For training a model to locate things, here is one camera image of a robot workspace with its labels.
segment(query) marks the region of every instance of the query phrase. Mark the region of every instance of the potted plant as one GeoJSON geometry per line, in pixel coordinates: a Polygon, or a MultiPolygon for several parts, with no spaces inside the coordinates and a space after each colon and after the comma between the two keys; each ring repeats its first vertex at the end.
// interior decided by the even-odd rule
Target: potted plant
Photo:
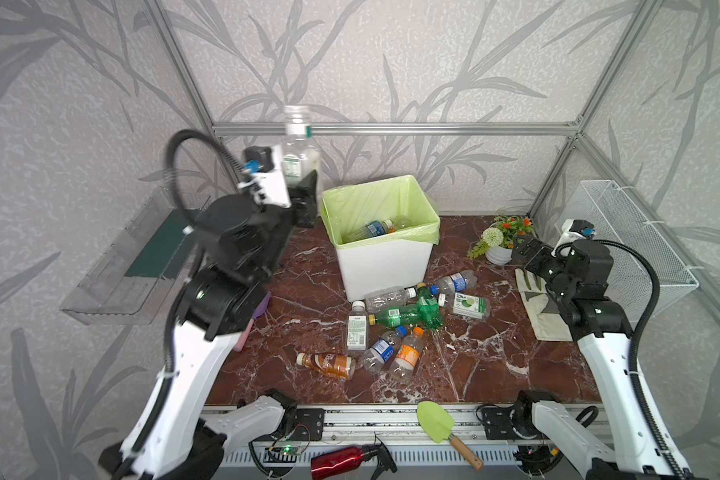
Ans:
{"type": "Polygon", "coordinates": [[[507,264],[512,258],[514,236],[526,235],[532,231],[534,225],[527,216],[497,215],[467,256],[473,259],[485,254],[485,258],[492,264],[507,264]]]}

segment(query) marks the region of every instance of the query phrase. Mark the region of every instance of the transparent acrylic basket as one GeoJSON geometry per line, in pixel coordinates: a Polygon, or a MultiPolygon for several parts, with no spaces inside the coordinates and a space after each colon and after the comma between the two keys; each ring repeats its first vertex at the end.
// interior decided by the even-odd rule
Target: transparent acrylic basket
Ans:
{"type": "MultiPolygon", "coordinates": [[[[204,210],[211,200],[208,194],[182,193],[181,196],[186,207],[192,210],[204,210]]],[[[152,323],[174,283],[182,278],[180,273],[192,256],[194,240],[182,235],[181,229],[186,225],[183,218],[181,224],[171,222],[171,242],[157,239],[158,230],[166,232],[162,229],[169,225],[173,211],[168,191],[163,187],[154,189],[138,215],[67,295],[61,311],[87,325],[152,323]],[[142,254],[148,244],[156,247],[157,254],[144,260],[142,254]],[[146,268],[134,271],[139,258],[146,268]]]]}
{"type": "MultiPolygon", "coordinates": [[[[613,180],[580,182],[557,220],[562,228],[567,219],[588,220],[595,225],[595,239],[613,240],[631,246],[653,266],[661,291],[654,314],[661,312],[699,286],[678,255],[613,180]]],[[[606,295],[624,308],[632,326],[650,298],[650,278],[643,266],[627,252],[609,247],[614,268],[608,277],[606,295]]]]}

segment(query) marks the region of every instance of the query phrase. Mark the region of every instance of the dark red marble surface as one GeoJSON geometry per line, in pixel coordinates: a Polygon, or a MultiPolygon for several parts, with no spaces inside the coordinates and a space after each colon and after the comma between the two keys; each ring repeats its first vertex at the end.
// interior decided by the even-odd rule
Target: dark red marble surface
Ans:
{"type": "MultiPolygon", "coordinates": [[[[299,403],[513,402],[521,389],[545,389],[562,402],[596,402],[599,396],[584,357],[571,342],[539,342],[517,292],[515,266],[466,258],[470,243],[491,223],[487,216],[445,216],[424,281],[471,268],[479,285],[467,292],[489,299],[488,320],[444,315],[445,325],[424,334],[413,381],[400,386],[386,375],[358,369],[346,382],[296,364],[298,352],[346,354],[350,305],[322,224],[297,230],[284,264],[269,285],[272,300],[242,352],[225,361],[209,405],[251,402],[278,389],[299,403]]],[[[370,342],[384,331],[372,326],[370,342]]]]}

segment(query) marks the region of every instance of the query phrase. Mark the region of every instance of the plastic bottle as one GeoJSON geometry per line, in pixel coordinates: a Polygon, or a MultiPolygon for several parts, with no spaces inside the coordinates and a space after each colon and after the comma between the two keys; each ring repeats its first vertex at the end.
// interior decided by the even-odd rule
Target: plastic bottle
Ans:
{"type": "Polygon", "coordinates": [[[282,146],[282,169],[288,186],[296,185],[313,170],[320,175],[322,156],[312,139],[312,120],[307,105],[283,105],[286,142],[282,146]]]}
{"type": "Polygon", "coordinates": [[[389,375],[400,383],[409,383],[413,377],[413,369],[424,350],[424,331],[417,326],[413,333],[403,340],[398,355],[389,367],[389,375]]]}
{"type": "Polygon", "coordinates": [[[368,348],[368,314],[362,300],[352,302],[352,314],[347,318],[347,348],[350,352],[368,348]]]}
{"type": "Polygon", "coordinates": [[[440,280],[429,287],[429,291],[432,295],[439,293],[445,293],[446,295],[453,295],[456,292],[463,292],[467,288],[471,288],[478,284],[478,278],[472,270],[464,270],[458,274],[448,275],[442,277],[440,280]]]}
{"type": "Polygon", "coordinates": [[[418,313],[417,305],[400,305],[392,308],[385,308],[375,315],[368,315],[368,324],[384,325],[389,329],[393,329],[400,325],[411,325],[422,321],[422,317],[418,313]]]}
{"type": "Polygon", "coordinates": [[[486,320],[490,315],[490,302],[481,296],[455,293],[453,295],[438,295],[438,304],[444,306],[451,313],[468,316],[478,320],[486,320]]]}
{"type": "Polygon", "coordinates": [[[430,330],[440,328],[443,325],[443,316],[440,313],[438,299],[434,298],[426,283],[416,285],[416,291],[418,295],[416,307],[418,307],[418,314],[423,319],[424,324],[430,330]]]}
{"type": "Polygon", "coordinates": [[[326,376],[350,380],[355,375],[355,359],[336,353],[304,353],[296,356],[296,364],[305,366],[326,376]]]}
{"type": "Polygon", "coordinates": [[[384,368],[384,364],[400,350],[402,339],[407,334],[408,331],[404,326],[387,330],[382,338],[376,340],[376,343],[365,351],[360,359],[360,365],[370,373],[379,373],[384,368]]]}
{"type": "Polygon", "coordinates": [[[409,288],[395,288],[389,291],[380,291],[369,293],[365,297],[365,311],[368,313],[378,313],[391,306],[405,305],[409,299],[416,296],[416,289],[412,286],[409,288]]]}
{"type": "Polygon", "coordinates": [[[344,243],[350,244],[352,242],[357,242],[359,240],[365,240],[366,238],[373,238],[374,236],[379,235],[386,235],[390,230],[392,229],[392,220],[387,218],[386,220],[380,222],[378,220],[374,220],[370,224],[364,226],[363,228],[358,228],[354,232],[351,232],[350,234],[347,234],[344,237],[344,243]]]}
{"type": "Polygon", "coordinates": [[[413,226],[413,222],[410,218],[407,216],[398,216],[398,218],[392,223],[392,228],[389,229],[389,232],[387,233],[391,234],[392,232],[408,228],[409,226],[413,226]]]}

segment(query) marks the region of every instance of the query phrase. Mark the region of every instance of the green trash bag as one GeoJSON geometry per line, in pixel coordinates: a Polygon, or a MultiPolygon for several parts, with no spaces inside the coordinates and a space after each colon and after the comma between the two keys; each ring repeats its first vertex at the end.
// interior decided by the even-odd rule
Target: green trash bag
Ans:
{"type": "Polygon", "coordinates": [[[440,216],[413,175],[326,190],[322,194],[321,216],[328,237],[337,249],[392,240],[435,245],[440,241],[440,216]],[[413,226],[391,234],[344,243],[345,235],[374,220],[390,219],[394,222],[400,216],[408,217],[413,226]]]}

